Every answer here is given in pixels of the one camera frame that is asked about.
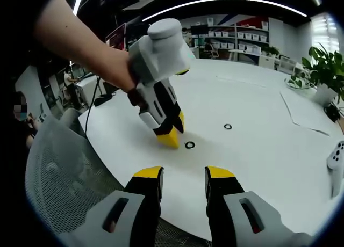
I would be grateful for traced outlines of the person's left hand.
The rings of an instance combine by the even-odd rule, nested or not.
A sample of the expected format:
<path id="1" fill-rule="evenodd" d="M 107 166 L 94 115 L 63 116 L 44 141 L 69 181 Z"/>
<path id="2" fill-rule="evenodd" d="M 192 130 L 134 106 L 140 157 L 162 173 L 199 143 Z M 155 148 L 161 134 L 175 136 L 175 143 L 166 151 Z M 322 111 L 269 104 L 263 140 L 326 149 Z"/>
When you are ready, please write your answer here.
<path id="1" fill-rule="evenodd" d="M 137 83 L 130 72 L 128 52 L 113 49 L 109 53 L 109 59 L 106 67 L 107 80 L 126 92 L 133 106 L 146 108 L 147 103 L 136 89 Z"/>

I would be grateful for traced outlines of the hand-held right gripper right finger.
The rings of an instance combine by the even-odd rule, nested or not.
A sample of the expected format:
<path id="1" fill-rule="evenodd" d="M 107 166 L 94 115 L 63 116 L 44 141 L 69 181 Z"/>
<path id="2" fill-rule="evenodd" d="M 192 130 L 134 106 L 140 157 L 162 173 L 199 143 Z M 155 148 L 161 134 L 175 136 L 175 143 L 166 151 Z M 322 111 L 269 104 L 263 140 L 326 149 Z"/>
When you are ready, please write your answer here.
<path id="1" fill-rule="evenodd" d="M 234 173 L 205 167 L 206 215 L 212 246 L 310 246 L 312 237 L 295 233 L 280 213 L 252 191 L 244 191 Z"/>

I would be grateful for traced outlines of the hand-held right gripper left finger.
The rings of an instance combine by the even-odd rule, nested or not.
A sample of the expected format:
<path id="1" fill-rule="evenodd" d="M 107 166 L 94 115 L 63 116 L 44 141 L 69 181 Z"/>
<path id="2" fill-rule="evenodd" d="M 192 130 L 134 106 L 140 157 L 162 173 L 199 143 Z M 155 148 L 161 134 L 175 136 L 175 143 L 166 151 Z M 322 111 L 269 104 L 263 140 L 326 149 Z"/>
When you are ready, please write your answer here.
<path id="1" fill-rule="evenodd" d="M 136 172 L 122 191 L 94 205 L 64 234 L 65 246 L 154 246 L 161 214 L 163 167 Z"/>

